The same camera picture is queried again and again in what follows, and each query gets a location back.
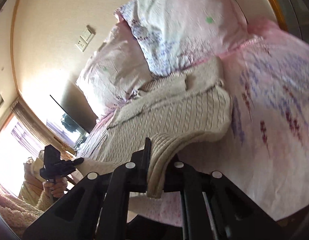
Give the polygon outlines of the person's left hand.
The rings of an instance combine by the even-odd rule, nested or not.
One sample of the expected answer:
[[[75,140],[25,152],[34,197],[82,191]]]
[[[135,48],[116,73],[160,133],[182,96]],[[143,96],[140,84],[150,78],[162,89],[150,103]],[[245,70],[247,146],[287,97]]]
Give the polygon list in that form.
[[[65,178],[56,178],[55,182],[45,181],[43,183],[44,192],[48,197],[53,196],[55,198],[61,198],[64,196],[64,192],[67,188],[67,180]]]

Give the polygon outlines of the fluffy pink sleeve forearm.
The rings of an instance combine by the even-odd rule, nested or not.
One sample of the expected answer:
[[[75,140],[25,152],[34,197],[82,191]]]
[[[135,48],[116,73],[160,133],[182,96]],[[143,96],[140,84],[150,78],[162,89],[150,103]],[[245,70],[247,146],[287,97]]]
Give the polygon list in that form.
[[[53,201],[50,197],[44,192],[43,186],[35,205],[9,193],[0,192],[0,214],[12,231],[22,238],[25,230],[52,206]]]

